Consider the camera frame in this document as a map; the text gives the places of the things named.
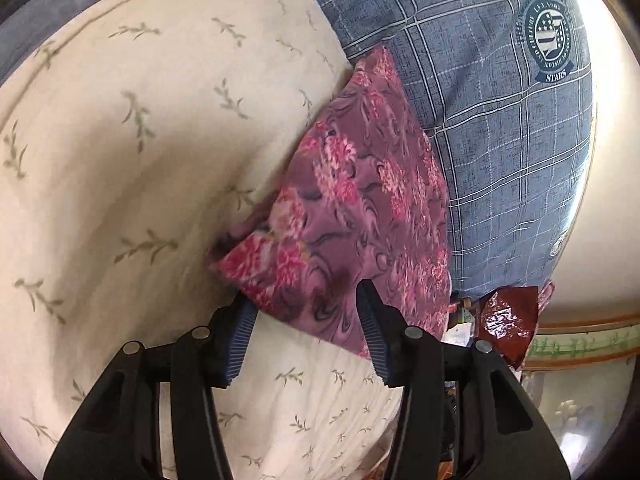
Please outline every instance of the flag emblem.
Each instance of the flag emblem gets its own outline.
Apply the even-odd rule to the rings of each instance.
[[[526,0],[520,9],[516,33],[540,69],[536,81],[560,81],[574,68],[569,16],[564,0]]]

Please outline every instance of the green leaf print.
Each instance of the green leaf print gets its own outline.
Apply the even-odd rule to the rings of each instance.
[[[302,94],[302,97],[305,100],[303,107],[306,108],[306,123],[309,124],[311,122],[311,108],[314,104],[311,102],[311,99],[309,99],[304,90],[298,90],[298,92]]]
[[[348,408],[344,408],[344,409],[340,410],[340,413],[338,413],[338,415],[332,416],[331,422],[329,422],[329,425],[332,425],[336,420],[341,418],[348,411],[349,411]]]
[[[287,13],[287,7],[285,6],[282,0],[277,0],[277,1],[280,4],[280,7],[282,8],[282,15],[284,16]]]
[[[35,422],[33,422],[32,420],[29,420],[25,416],[22,416],[20,418],[23,421],[27,422],[35,430],[36,435],[38,436],[38,438],[40,438],[41,436],[44,436],[46,439],[48,439],[50,441],[50,443],[52,443],[54,445],[58,443],[58,441],[55,438],[50,436],[49,428],[47,428],[46,426],[42,426],[41,424],[36,424]]]
[[[310,10],[308,10],[308,11],[306,12],[306,17],[307,17],[307,19],[309,20],[309,26],[310,26],[314,31],[316,31],[316,32],[317,32],[318,30],[316,29],[316,26],[314,25],[314,20],[311,18],[311,11],[310,11]]]
[[[45,308],[47,313],[49,313],[50,316],[55,317],[60,324],[66,324],[65,318],[60,316],[60,314],[55,311],[56,307],[59,307],[65,302],[63,300],[48,300],[40,291],[40,287],[43,284],[44,280],[38,280],[34,283],[27,283],[23,278],[19,278],[14,283],[14,287],[21,288],[27,293],[29,299],[31,300],[31,307],[33,308],[34,312],[36,311],[36,303],[39,303]]]
[[[234,111],[241,119],[249,119],[249,116],[240,109],[240,103],[244,98],[241,97],[237,101],[234,101],[229,96],[229,88],[226,87],[226,77],[222,80],[222,85],[219,87],[216,86],[213,91],[224,100],[223,103],[220,103],[220,108]]]
[[[76,383],[75,379],[73,380],[73,386],[74,386],[74,390],[76,391],[76,394],[71,397],[71,400],[76,400],[77,402],[82,402],[86,398],[86,393],[80,387],[80,385],[78,383]]]
[[[26,175],[22,170],[22,158],[24,157],[24,152],[27,151],[27,145],[20,150],[20,154],[18,154],[18,147],[15,144],[17,132],[16,128],[18,127],[18,120],[15,120],[14,126],[11,128],[11,134],[7,134],[4,136],[2,142],[9,149],[8,158],[4,160],[2,166],[7,168],[8,170],[14,170],[15,176],[18,180],[23,179]]]
[[[121,25],[118,27],[118,31],[107,36],[107,38],[114,38],[115,36],[122,36],[130,32],[133,34],[133,41],[137,40],[143,34],[155,34],[160,36],[161,32],[159,28],[149,28],[145,22],[141,22],[139,27],[127,27],[127,25]]]
[[[242,190],[236,189],[234,186],[230,186],[226,188],[226,192],[236,196],[236,200],[238,201],[238,211],[242,209],[243,203],[249,207],[255,206],[255,202],[251,199],[251,193],[255,192],[255,189]]]
[[[275,381],[279,380],[279,379],[283,379],[284,380],[284,385],[287,385],[287,381],[288,380],[292,380],[294,382],[297,382],[298,384],[302,385],[302,375],[304,375],[304,372],[296,372],[296,367],[292,367],[291,370],[289,370],[286,373],[279,373],[276,375]]]
[[[146,118],[150,114],[148,108],[140,105],[137,96],[133,92],[123,91],[123,97],[129,100],[129,111],[123,119],[122,124],[129,121],[133,116],[133,122],[136,125],[136,139],[138,140],[138,153],[142,153],[145,148],[145,139],[155,139],[156,134],[146,125]]]
[[[220,18],[212,18],[212,22],[216,22],[220,26],[220,34],[223,32],[228,32],[231,37],[236,42],[237,46],[242,46],[242,40],[246,40],[246,36],[244,34],[239,34],[236,32],[236,26],[232,23],[225,23]]]
[[[260,467],[262,466],[262,461],[264,460],[262,457],[251,458],[249,455],[242,455],[240,458],[247,459],[249,461],[249,466],[255,465],[258,469],[260,469]]]
[[[46,65],[47,70],[51,68],[51,58],[56,56],[60,52],[59,48],[52,47],[54,43],[56,43],[55,40],[46,41],[45,43],[41,44],[33,54],[33,57],[36,57],[39,53],[43,53],[46,56],[44,64]]]
[[[335,368],[331,372],[334,374],[334,384],[340,381],[340,387],[342,387],[347,382],[347,379],[344,378],[344,372],[339,372]]]
[[[300,419],[299,419],[299,418],[298,418],[298,416],[296,415],[296,416],[294,417],[294,420],[295,420],[295,422],[294,422],[294,423],[292,423],[292,424],[290,424],[290,426],[291,426],[292,428],[298,428],[298,430],[296,431],[296,433],[300,433],[301,431],[305,431],[305,433],[306,433],[307,431],[309,431],[309,430],[311,429],[311,428],[308,428],[308,427],[306,426],[306,419],[305,419],[303,422],[300,422]]]
[[[124,258],[130,258],[139,252],[147,252],[150,253],[149,263],[153,265],[158,254],[162,250],[169,249],[175,252],[178,249],[178,242],[176,240],[164,240],[164,238],[159,237],[151,229],[146,230],[146,235],[149,240],[145,240],[139,244],[133,243],[128,238],[120,238],[120,242],[127,248],[127,250],[118,254],[113,259],[113,263],[117,264],[124,260]]]
[[[331,70],[331,73],[334,73],[335,66],[333,63],[331,63],[331,61],[329,61],[329,58],[319,50],[316,50],[316,53],[322,58],[322,62],[329,67],[329,70]]]
[[[289,49],[290,52],[295,52],[296,54],[298,54],[299,56],[302,56],[302,51],[299,48],[296,48],[295,46],[293,46],[290,43],[287,43],[287,41],[281,40],[280,38],[278,38],[276,40],[276,43],[281,44],[282,46],[285,46]]]
[[[223,424],[226,425],[229,424],[232,420],[234,420],[235,418],[239,419],[239,420],[246,420],[244,418],[244,416],[240,415],[240,413],[225,413],[225,412],[220,412],[220,416],[218,417],[218,424]]]

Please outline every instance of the cream pillowcase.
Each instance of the cream pillowcase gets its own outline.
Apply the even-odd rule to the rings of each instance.
[[[103,0],[0,88],[0,432],[34,475],[124,342],[171,342],[230,300],[207,248],[349,71],[315,0]],[[260,315],[216,392],[236,480],[359,478],[400,395]]]

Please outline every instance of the purple floral cloth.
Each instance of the purple floral cloth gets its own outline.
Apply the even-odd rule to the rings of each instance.
[[[365,357],[355,307],[364,278],[407,323],[439,338],[450,293],[447,200],[429,139],[379,46],[303,137],[279,192],[230,232],[232,248],[211,267],[262,311]]]

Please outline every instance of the plastic wrapper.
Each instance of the plastic wrapper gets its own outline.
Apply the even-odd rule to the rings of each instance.
[[[538,288],[507,287],[479,301],[478,337],[494,345],[515,368],[524,361],[538,324]]]

